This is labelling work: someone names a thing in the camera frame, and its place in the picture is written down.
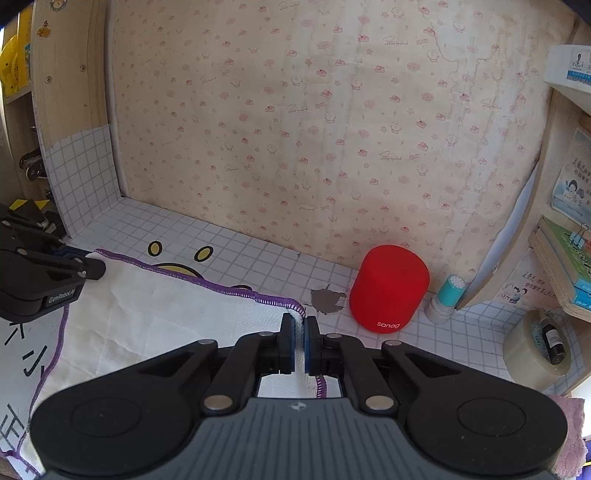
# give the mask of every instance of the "white grid tile surface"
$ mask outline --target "white grid tile surface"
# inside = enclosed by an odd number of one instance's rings
[[[121,201],[109,125],[42,149],[51,191],[70,236]]]
[[[154,240],[163,245],[163,253],[158,257],[147,254],[148,244]],[[403,330],[379,335],[360,326],[348,304],[335,314],[323,314],[311,306],[310,289],[330,284],[331,290],[348,295],[357,271],[131,199],[123,199],[98,216],[79,231],[72,244],[86,250],[105,248],[149,264],[181,263],[212,282],[228,287],[247,284],[260,293],[298,300],[308,315],[316,315],[321,333],[354,335],[371,348],[397,339],[511,380],[503,361],[502,344],[525,312],[502,303],[489,301],[459,310],[449,322],[434,325],[424,314],[431,298],[428,293]],[[205,262],[195,262],[196,251],[206,245],[214,247],[213,256]],[[569,373],[548,390],[561,394],[582,372],[583,361],[567,316],[558,312],[553,313],[553,318],[567,333],[573,354]]]

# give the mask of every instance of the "yellow cartoon face print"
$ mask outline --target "yellow cartoon face print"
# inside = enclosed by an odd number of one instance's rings
[[[164,248],[162,243],[158,240],[154,240],[150,242],[148,245],[148,255],[151,257],[157,257],[163,252]],[[206,260],[209,260],[213,255],[213,247],[211,245],[206,245],[205,247],[201,247],[197,252],[195,252],[195,256],[193,259],[197,263],[203,263]],[[164,270],[168,270],[171,272],[182,273],[184,275],[190,275],[192,277],[201,278],[203,280],[207,280],[203,277],[197,270],[188,265],[183,265],[180,263],[175,262],[163,262],[154,264],[155,267],[163,268]],[[245,290],[252,290],[248,285],[234,285],[231,288],[244,288]]]

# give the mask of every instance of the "cartoon illustration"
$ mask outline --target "cartoon illustration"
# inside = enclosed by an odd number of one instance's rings
[[[150,244],[148,245],[148,255],[151,257],[159,256],[162,253],[162,251],[163,251],[162,243],[159,242],[158,240],[154,240],[154,241],[150,242]],[[199,250],[197,250],[193,259],[197,263],[203,263],[203,262],[209,260],[212,257],[212,255],[213,255],[213,247],[211,245],[206,245],[205,247],[201,247]],[[154,264],[154,266],[162,268],[164,270],[168,270],[169,272],[180,273],[183,275],[189,275],[190,277],[197,277],[197,278],[201,278],[202,280],[206,280],[205,278],[203,278],[203,276],[197,270],[195,270],[192,267],[189,267],[188,265],[183,265],[183,264],[175,263],[175,262],[164,262],[164,263]],[[249,287],[248,285],[234,285],[230,288],[244,288],[245,290],[252,290],[252,288]]]
[[[427,57],[429,57],[429,60],[435,63],[439,59],[439,53],[437,53],[435,50],[429,50],[427,52]]]
[[[578,188],[579,188],[579,185],[577,184],[576,180],[571,180],[571,181],[565,180],[564,185],[560,182],[556,184],[556,189],[554,191],[554,195],[564,195],[569,200],[571,200],[572,199],[571,196],[567,195],[567,193],[575,193]]]
[[[505,286],[505,291],[503,292],[502,297],[505,300],[508,300],[509,303],[515,305],[521,299],[521,296],[525,294],[527,294],[527,288],[519,288],[512,283],[509,283]]]
[[[41,38],[47,38],[51,35],[51,28],[48,27],[49,23],[47,20],[43,22],[43,26],[37,30],[36,35]]]

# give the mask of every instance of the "black cartoon eye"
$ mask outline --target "black cartoon eye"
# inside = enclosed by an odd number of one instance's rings
[[[159,256],[162,253],[162,250],[162,244],[158,242],[158,240],[150,242],[148,245],[148,255],[151,257]]]
[[[210,245],[207,245],[206,247],[201,247],[199,250],[197,250],[197,253],[195,253],[195,261],[196,262],[205,262],[209,257],[211,257],[213,255],[213,247],[211,247]]]

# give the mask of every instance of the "wooden board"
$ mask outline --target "wooden board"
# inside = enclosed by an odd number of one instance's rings
[[[26,94],[31,93],[32,89],[33,89],[33,87],[31,87],[31,84],[29,84],[26,87],[19,89],[19,91],[17,93],[13,93],[12,95],[7,96],[4,99],[4,103],[11,103],[16,99],[19,99],[20,97],[25,96]]]
[[[591,27],[583,22],[575,25],[571,43],[591,45]],[[550,199],[562,168],[563,153],[568,149],[581,115],[582,110],[573,102],[556,90],[552,92],[534,187],[521,222],[511,243],[503,252],[496,271],[490,274],[471,296],[463,298],[458,308],[476,305],[495,297],[525,255],[529,247],[528,237],[537,228],[542,215],[565,228],[574,228],[574,222],[560,212],[552,210]]]
[[[35,126],[33,100],[31,93],[16,98],[4,105],[4,117],[8,134],[8,144],[12,152],[12,159],[17,170],[24,197],[41,200],[45,198],[44,183],[35,180],[28,181],[25,173],[18,167],[21,157],[39,148],[37,133],[31,130]]]
[[[70,1],[53,11],[36,2],[31,33],[31,71],[37,131],[45,148],[82,130],[107,123],[105,106],[106,0]],[[37,35],[49,29],[47,37]]]

